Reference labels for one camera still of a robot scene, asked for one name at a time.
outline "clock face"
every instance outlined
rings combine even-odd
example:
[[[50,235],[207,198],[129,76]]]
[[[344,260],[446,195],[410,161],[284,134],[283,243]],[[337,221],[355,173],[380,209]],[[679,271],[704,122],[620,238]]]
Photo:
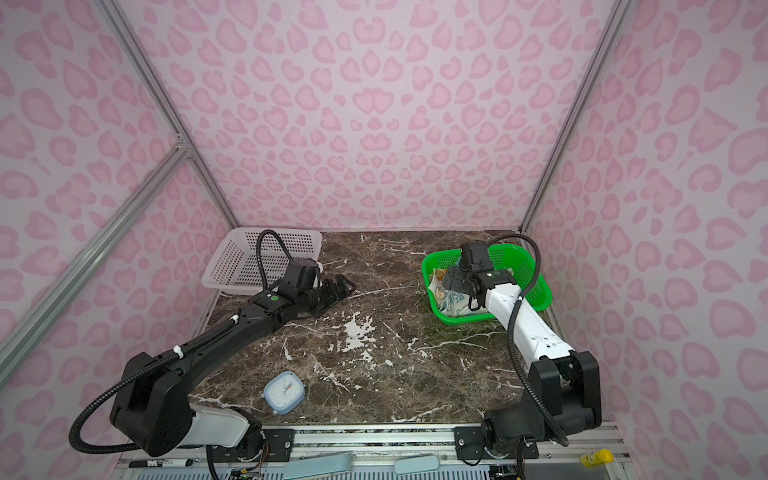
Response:
[[[272,408],[281,410],[304,395],[304,385],[294,374],[286,372],[279,375],[266,386],[264,395],[269,400]]]

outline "metal rail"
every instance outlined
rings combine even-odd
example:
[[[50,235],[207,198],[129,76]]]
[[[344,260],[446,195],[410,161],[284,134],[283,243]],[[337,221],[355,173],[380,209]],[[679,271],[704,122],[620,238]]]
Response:
[[[395,461],[414,455],[437,455],[441,465],[463,465],[456,458],[455,427],[476,427],[478,423],[383,423],[378,425],[265,425],[269,429],[291,428],[296,430],[293,438],[291,460],[311,458],[334,453],[355,454],[354,465],[391,465]],[[627,446],[613,422],[603,424],[569,437],[571,444],[562,447],[553,442],[539,442],[540,457],[528,460],[530,463],[579,463],[584,453],[599,449],[610,449],[616,462],[630,462]],[[125,468],[131,460],[147,459],[142,451],[125,452],[121,455],[118,468]],[[205,459],[204,449],[175,449],[161,458]],[[485,464],[514,463],[514,459],[484,460]],[[282,465],[271,462],[271,465]],[[228,467],[247,466],[247,463],[231,463]]]
[[[616,0],[611,9],[608,21],[603,29],[603,34],[598,41],[598,46],[595,48],[587,70],[584,73],[584,79],[576,90],[574,102],[571,104],[568,115],[565,117],[563,128],[560,129],[558,137],[555,139],[554,148],[552,148],[552,152],[547,159],[544,173],[539,179],[536,190],[531,198],[531,203],[528,205],[528,209],[523,216],[523,221],[520,224],[520,231],[522,233],[529,231],[536,218],[538,209],[544,202],[549,184],[552,182],[554,174],[557,172],[565,153],[568,151],[568,144],[578,128],[582,115],[587,110],[592,94],[600,83],[611,55],[613,55],[616,45],[621,39],[624,28],[632,17],[635,4],[637,4],[637,0]]]
[[[134,32],[131,23],[125,16],[125,12],[118,4],[118,0],[94,0],[94,3],[101,10],[104,19],[112,29],[115,38],[122,47],[128,59],[131,61],[136,73],[141,78],[144,86],[149,91],[155,104],[157,105],[163,119],[168,123],[170,128],[176,133],[180,141],[186,142],[192,151],[192,165],[200,175],[208,193],[214,200],[214,203],[219,207],[221,213],[226,217],[230,228],[236,228],[240,226],[240,222],[237,219],[232,207],[230,206],[227,198],[219,188],[219,184],[214,179],[214,176],[208,169],[208,166],[203,159],[203,155],[197,148],[194,139],[190,135],[190,132],[184,126],[181,116],[170,100],[170,95],[165,90],[160,77],[154,70],[154,67],[149,62],[144,49],[141,47],[141,43],[138,41],[138,37]]]
[[[107,225],[75,257],[48,294],[19,321],[19,327],[0,349],[0,389],[16,369],[45,338],[85,284],[136,223],[139,216],[162,190],[176,169],[190,157],[189,148],[179,143],[141,186],[125,201]]]

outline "black cable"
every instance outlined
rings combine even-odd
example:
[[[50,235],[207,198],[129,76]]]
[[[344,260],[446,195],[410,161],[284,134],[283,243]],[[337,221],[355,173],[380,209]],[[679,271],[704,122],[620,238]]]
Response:
[[[506,235],[496,237],[488,243],[488,246],[490,247],[494,243],[497,243],[498,241],[504,240],[506,238],[519,238],[528,242],[533,249],[535,259],[533,277],[531,278],[531,281],[528,283],[528,285],[518,294],[518,299],[515,301],[515,306],[512,308],[512,313],[509,316],[509,323],[507,324],[507,350],[509,351],[509,357],[512,360],[512,366],[515,368],[515,373],[518,374],[520,383],[522,383],[525,391],[528,392],[528,395],[531,397],[531,401],[541,413],[541,416],[544,417],[544,421],[547,422],[547,425],[552,430],[552,433],[554,433],[557,442],[560,445],[567,447],[568,437],[565,435],[565,432],[563,432],[563,429],[560,428],[560,425],[558,425],[558,423],[554,420],[551,412],[541,401],[536,391],[533,390],[533,386],[528,381],[528,375],[526,375],[525,369],[523,369],[523,365],[520,363],[520,359],[518,358],[518,347],[515,345],[515,324],[518,320],[520,307],[523,304],[523,299],[525,296],[528,295],[528,293],[536,285],[539,274],[541,273],[541,251],[538,249],[536,242],[534,242],[533,239],[528,235],[524,235],[523,233],[508,233]]]
[[[214,447],[211,445],[205,445],[205,459],[208,462],[210,480],[219,480],[219,474],[216,473],[216,467],[214,466]]]
[[[482,462],[482,450],[480,451],[480,458],[478,458],[477,462],[475,462],[475,463],[469,463],[469,462],[467,462],[466,460],[464,460],[463,458],[459,458],[459,460],[461,460],[461,461],[462,461],[462,462],[464,462],[465,464],[469,465],[470,467],[476,467],[476,466],[480,465],[480,462]]]
[[[227,322],[222,327],[213,329],[208,334],[201,336],[198,339],[194,339],[189,343],[185,343],[184,345],[181,346],[181,352],[184,355],[188,355],[189,353],[194,352],[200,347],[205,346],[210,342],[213,342],[215,339],[219,338],[224,333],[226,333],[229,329],[235,326],[236,323],[237,321],[235,319],[231,319],[230,322]],[[78,417],[72,423],[72,427],[69,429],[69,445],[71,445],[72,448],[77,450],[78,452],[90,453],[93,455],[130,452],[132,450],[141,449],[139,445],[136,445],[133,442],[122,443],[119,445],[92,445],[91,443],[88,443],[85,440],[83,440],[83,438],[81,437],[81,431],[83,429],[83,425],[85,425],[85,421],[88,420],[88,418],[91,415],[93,415],[93,413],[96,411],[97,408],[104,405],[104,403],[107,400],[112,398],[120,390],[129,386],[131,383],[144,378],[145,376],[149,375],[150,373],[154,372],[160,367],[170,365],[171,363],[176,362],[177,360],[179,360],[179,357],[173,356],[173,355],[165,356],[161,359],[155,360],[154,362],[145,366],[143,369],[130,374],[126,378],[122,379],[120,382],[114,384],[106,392],[96,397],[96,400],[94,400],[93,402],[91,402],[90,405],[85,407],[85,409],[83,409],[83,411],[80,412],[80,415],[78,415]]]
[[[523,458],[523,445],[525,445],[525,442],[520,442],[515,449],[515,473],[518,476],[518,480],[525,480],[525,458]]]
[[[531,290],[534,289],[534,287],[536,286],[536,283],[538,282],[538,276],[541,273],[541,251],[538,249],[538,245],[536,244],[536,242],[534,242],[533,239],[530,238],[528,235],[524,235],[523,233],[507,233],[506,235],[501,235],[500,237],[496,237],[495,239],[488,242],[488,246],[490,247],[494,243],[498,243],[508,238],[519,238],[521,240],[525,240],[533,249],[533,254],[535,259],[535,265],[533,267],[533,276],[531,277],[531,281],[528,282],[528,285],[526,285],[525,288],[520,292],[520,296],[525,298],[531,292]]]
[[[283,242],[283,239],[280,238],[280,235],[277,234],[275,230],[261,230],[259,233],[259,236],[256,238],[256,265],[259,267],[259,275],[261,276],[261,285],[265,290],[271,290],[266,287],[266,272],[264,271],[264,262],[261,259],[261,243],[264,240],[264,237],[267,235],[272,235],[275,237],[275,240],[277,240],[277,243],[280,245],[280,248],[283,249],[283,252],[286,254],[286,257],[288,257],[288,261],[293,260],[293,257],[291,256],[290,252],[288,251],[288,247],[286,247],[286,244]]]

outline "marker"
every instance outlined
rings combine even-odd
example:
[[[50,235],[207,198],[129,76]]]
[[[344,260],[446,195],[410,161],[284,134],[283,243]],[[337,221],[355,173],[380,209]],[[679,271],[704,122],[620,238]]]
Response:
[[[192,458],[166,458],[164,460],[131,460],[128,464],[128,468],[144,468],[144,467],[189,467],[192,466],[194,460]]]

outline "blue alarm clock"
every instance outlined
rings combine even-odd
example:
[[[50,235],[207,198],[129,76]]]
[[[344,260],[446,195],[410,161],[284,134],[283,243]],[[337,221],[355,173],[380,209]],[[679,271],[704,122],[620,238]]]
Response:
[[[304,384],[293,372],[283,372],[264,387],[264,398],[276,415],[286,415],[304,400]]]

